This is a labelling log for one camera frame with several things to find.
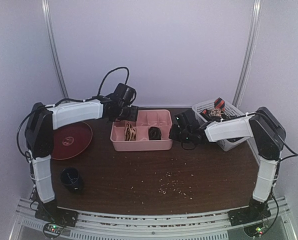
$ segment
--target round red tray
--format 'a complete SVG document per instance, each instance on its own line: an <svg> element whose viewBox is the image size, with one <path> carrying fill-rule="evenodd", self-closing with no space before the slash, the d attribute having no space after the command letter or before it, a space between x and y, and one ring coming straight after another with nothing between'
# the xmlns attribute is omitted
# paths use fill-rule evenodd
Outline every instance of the round red tray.
<svg viewBox="0 0 298 240"><path fill-rule="evenodd" d="M63 126L53 132L53 152L55 160L71 159L81 154L90 144L93 130L85 122Z"/></svg>

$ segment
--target basket content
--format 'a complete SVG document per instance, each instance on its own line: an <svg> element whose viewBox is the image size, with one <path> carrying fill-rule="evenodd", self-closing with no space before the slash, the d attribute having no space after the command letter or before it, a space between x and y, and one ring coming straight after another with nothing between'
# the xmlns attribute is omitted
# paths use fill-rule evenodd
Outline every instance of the basket content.
<svg viewBox="0 0 298 240"><path fill-rule="evenodd" d="M227 115L225 113L225 106L225 101L219 97L216 101L214 101L213 109L204 109L200 115L203 116L208 122L220 122L221 119L227 120L237 117L236 115ZM242 137L231 138L227 140L231 143L234 143L240 139L242 139Z"/></svg>
<svg viewBox="0 0 298 240"><path fill-rule="evenodd" d="M159 127L152 126L148 130L149 140L161 140L161 131Z"/></svg>
<svg viewBox="0 0 298 240"><path fill-rule="evenodd" d="M128 122L124 130L124 140L125 141L135 141L137 136L137 131L133 126Z"/></svg>

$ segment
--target white wall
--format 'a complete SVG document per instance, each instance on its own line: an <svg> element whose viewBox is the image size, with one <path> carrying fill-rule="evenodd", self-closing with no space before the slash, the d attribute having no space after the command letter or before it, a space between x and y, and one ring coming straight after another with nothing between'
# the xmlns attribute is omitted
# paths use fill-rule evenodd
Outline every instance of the white wall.
<svg viewBox="0 0 298 240"><path fill-rule="evenodd" d="M0 240L32 190L16 130L35 102L61 98L40 0L0 0Z"/></svg>
<svg viewBox="0 0 298 240"><path fill-rule="evenodd" d="M260 106L272 111L287 131L286 142L298 152L298 1L263 1L240 109ZM276 190L287 197L298 228L298 157L283 162Z"/></svg>
<svg viewBox="0 0 298 240"><path fill-rule="evenodd" d="M130 69L135 105L232 101L253 0L53 0L50 13L69 96L95 95L105 74ZM112 93L125 71L112 74Z"/></svg>

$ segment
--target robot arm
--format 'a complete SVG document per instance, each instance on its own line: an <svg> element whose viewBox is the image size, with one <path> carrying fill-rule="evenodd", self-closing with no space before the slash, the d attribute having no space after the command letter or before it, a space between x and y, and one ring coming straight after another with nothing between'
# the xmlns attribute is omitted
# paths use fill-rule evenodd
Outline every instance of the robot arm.
<svg viewBox="0 0 298 240"><path fill-rule="evenodd" d="M50 160L54 149L54 130L91 119L136 121L138 107L130 106L135 97L135 89L119 83L115 91L107 96L98 95L67 103L62 103L68 100L63 99L52 105L38 102L33 106L24 135L29 154L30 176L36 186L41 209L44 211L40 215L36 214L37 218L50 221L51 216L57 217L58 222L60 219L64 225L70 226L64 216L72 216L69 211L59 211L52 186Z"/></svg>
<svg viewBox="0 0 298 240"><path fill-rule="evenodd" d="M240 216L232 211L231 224L243 224L258 220L266 210L268 198L278 178L280 156L286 139L286 131L266 107L232 119L207 122L202 126L192 110L175 116L178 124L171 128L169 137L182 143L205 144L224 139L253 137L260 156L260 166L255 189L245 211Z"/></svg>

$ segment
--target pink container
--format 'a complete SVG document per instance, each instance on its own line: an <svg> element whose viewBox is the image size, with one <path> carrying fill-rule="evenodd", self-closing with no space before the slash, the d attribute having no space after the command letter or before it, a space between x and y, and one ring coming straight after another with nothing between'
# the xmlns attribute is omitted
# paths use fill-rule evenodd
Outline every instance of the pink container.
<svg viewBox="0 0 298 240"><path fill-rule="evenodd" d="M173 141L169 139L169 131L173 123L168 110L140 110L137 121L129 121L129 123L136 129L135 141L125 141L127 121L112 124L110 140L116 151L159 151L169 150L173 146ZM160 129L161 140L149 140L150 127Z"/></svg>

